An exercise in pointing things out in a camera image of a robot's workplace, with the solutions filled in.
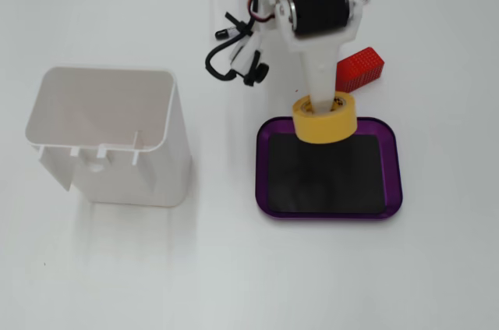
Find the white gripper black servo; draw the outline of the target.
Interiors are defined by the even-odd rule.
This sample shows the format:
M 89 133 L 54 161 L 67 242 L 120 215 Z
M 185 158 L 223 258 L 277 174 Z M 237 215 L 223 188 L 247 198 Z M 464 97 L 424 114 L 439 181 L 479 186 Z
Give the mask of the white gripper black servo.
M 353 41 L 363 15 L 361 0 L 276 0 L 275 24 L 300 60 L 315 114 L 334 103 L 339 47 Z

